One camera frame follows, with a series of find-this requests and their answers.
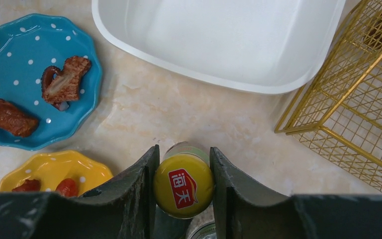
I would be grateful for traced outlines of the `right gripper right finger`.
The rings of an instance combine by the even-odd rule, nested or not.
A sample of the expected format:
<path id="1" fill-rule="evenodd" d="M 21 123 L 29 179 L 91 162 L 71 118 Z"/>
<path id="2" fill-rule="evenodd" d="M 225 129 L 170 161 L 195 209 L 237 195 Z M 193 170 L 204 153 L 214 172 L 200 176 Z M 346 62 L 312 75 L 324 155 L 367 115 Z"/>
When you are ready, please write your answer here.
<path id="1" fill-rule="evenodd" d="M 220 239 L 382 239 L 382 195 L 286 196 L 210 150 Z"/>

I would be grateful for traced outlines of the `silver lid glass jar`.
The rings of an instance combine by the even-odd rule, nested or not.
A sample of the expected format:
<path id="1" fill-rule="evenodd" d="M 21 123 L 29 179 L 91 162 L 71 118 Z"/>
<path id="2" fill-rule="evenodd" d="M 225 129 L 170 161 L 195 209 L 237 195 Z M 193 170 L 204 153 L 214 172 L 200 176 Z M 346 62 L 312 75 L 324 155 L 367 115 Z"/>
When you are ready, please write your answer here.
<path id="1" fill-rule="evenodd" d="M 195 216 L 186 232 L 186 239 L 216 239 L 216 225 L 213 205 Z"/>

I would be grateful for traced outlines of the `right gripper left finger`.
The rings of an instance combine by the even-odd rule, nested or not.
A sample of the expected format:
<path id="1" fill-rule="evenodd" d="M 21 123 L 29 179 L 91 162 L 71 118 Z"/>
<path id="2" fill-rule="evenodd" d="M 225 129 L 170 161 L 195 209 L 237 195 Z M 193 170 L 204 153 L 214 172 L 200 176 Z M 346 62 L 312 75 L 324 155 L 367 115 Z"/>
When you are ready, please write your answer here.
<path id="1" fill-rule="evenodd" d="M 76 198 L 0 193 L 0 239 L 150 239 L 159 160 L 159 146 L 152 146 L 132 166 Z"/>

